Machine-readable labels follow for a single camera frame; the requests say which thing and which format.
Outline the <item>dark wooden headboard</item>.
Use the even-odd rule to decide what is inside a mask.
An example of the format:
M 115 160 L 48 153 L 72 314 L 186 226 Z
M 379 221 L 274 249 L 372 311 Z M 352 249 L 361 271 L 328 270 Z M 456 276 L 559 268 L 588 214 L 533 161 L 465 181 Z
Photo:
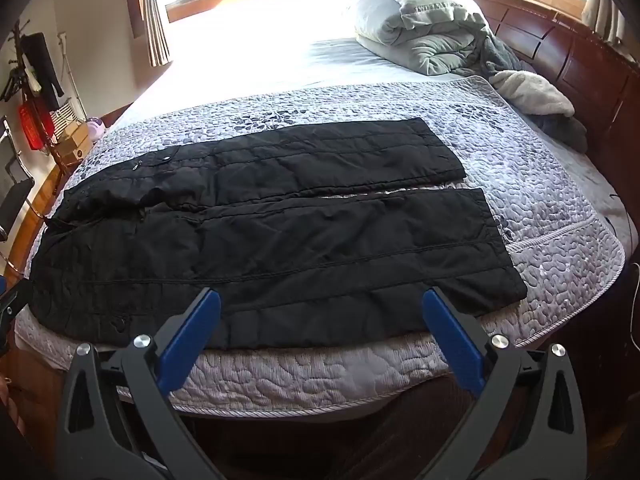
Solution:
M 588 156 L 634 221 L 640 207 L 639 67 L 574 18 L 529 0 L 474 0 L 491 30 L 574 104 Z

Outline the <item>wooden coat rack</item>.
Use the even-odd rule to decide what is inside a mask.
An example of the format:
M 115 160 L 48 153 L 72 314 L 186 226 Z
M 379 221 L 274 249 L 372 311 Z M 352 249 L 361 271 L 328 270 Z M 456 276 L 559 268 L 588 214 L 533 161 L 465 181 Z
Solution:
M 37 114 L 35 100 L 40 99 L 43 102 L 43 99 L 40 98 L 41 87 L 36 79 L 35 71 L 28 62 L 28 59 L 26 58 L 26 55 L 24 55 L 21 47 L 21 36 L 24 35 L 21 21 L 17 20 L 14 23 L 9 36 L 9 40 L 12 42 L 15 49 L 15 56 L 10 61 L 13 67 L 9 72 L 6 85 L 2 89 L 1 99 L 4 102 L 9 102 L 10 99 L 18 94 L 21 98 L 20 106 L 24 102 L 29 102 L 34 114 Z M 43 128 L 41 128 L 40 125 L 38 125 L 38 127 L 40 130 L 40 136 L 43 137 L 43 142 L 46 144 L 40 151 L 45 151 L 51 155 L 55 165 L 58 166 L 58 169 L 61 171 L 61 174 L 63 176 L 68 176 L 70 174 L 70 165 L 63 164 L 58 157 L 58 153 L 55 151 L 54 146 L 58 143 L 58 138 L 54 134 L 52 139 L 48 139 L 47 135 L 43 132 Z

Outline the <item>black jacket on rack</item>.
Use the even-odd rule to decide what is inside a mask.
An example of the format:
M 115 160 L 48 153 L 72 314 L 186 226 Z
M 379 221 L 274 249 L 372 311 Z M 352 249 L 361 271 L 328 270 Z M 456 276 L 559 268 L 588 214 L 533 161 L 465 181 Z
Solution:
M 40 98 L 49 112 L 56 112 L 60 108 L 58 99 L 64 96 L 64 90 L 58 82 L 46 38 L 42 32 L 21 36 L 21 47 L 40 84 Z

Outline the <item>black padded pants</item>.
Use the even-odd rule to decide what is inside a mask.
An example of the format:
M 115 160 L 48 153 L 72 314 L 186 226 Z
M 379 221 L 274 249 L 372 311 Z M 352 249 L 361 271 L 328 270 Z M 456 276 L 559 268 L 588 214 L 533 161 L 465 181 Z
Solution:
M 526 286 L 484 193 L 419 118 L 298 125 L 171 146 L 68 190 L 32 259 L 52 332 L 121 347 L 205 287 L 218 350 L 366 344 L 424 330 L 438 287 L 462 312 Z

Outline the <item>cream fleece blanket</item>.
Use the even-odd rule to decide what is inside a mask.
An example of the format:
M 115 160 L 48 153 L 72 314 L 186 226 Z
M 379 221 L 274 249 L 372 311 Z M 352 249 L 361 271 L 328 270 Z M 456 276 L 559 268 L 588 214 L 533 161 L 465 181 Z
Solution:
M 575 107 L 543 76 L 528 70 L 502 70 L 489 82 L 506 101 L 526 115 L 572 117 Z

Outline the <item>black mesh office chair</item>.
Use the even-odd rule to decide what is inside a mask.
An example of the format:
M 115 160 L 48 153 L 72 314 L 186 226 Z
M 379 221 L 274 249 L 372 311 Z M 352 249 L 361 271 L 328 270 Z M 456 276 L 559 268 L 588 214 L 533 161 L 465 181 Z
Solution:
M 9 239 L 10 232 L 23 206 L 28 203 L 35 179 L 23 164 L 21 153 L 15 146 L 6 116 L 1 117 L 1 241 Z

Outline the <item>red bag on rack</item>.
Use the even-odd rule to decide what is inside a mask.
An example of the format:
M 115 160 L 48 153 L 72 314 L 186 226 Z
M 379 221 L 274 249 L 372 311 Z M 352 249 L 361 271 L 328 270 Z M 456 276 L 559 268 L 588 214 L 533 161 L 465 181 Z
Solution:
M 29 102 L 24 102 L 18 108 L 18 117 L 29 148 L 32 151 L 40 151 L 46 144 L 43 142 L 43 137 L 40 136 L 38 125 L 43 128 L 43 132 L 48 139 L 53 138 L 54 125 L 47 107 L 44 106 L 40 99 L 35 100 L 35 107 L 37 114 L 34 114 Z

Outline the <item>stacked cardboard boxes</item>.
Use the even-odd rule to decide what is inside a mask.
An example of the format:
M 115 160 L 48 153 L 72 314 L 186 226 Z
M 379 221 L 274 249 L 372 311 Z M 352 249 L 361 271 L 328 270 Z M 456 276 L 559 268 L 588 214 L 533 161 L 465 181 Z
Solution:
M 81 162 L 93 148 L 88 125 L 85 122 L 72 122 L 62 132 L 54 147 L 63 164 L 73 165 Z

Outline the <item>grey-green crumpled duvet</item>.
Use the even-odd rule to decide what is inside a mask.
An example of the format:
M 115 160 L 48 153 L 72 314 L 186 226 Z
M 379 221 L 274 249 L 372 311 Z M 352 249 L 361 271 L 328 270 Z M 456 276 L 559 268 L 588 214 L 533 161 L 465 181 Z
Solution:
M 364 48 L 425 76 L 524 68 L 474 0 L 350 0 L 349 11 Z

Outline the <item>right window curtain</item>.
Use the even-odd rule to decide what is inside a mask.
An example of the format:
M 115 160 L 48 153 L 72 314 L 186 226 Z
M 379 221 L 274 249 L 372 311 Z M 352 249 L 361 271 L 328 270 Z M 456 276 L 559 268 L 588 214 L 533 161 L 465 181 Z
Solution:
M 587 0 L 582 9 L 582 22 L 612 47 L 627 47 L 626 22 L 614 0 Z

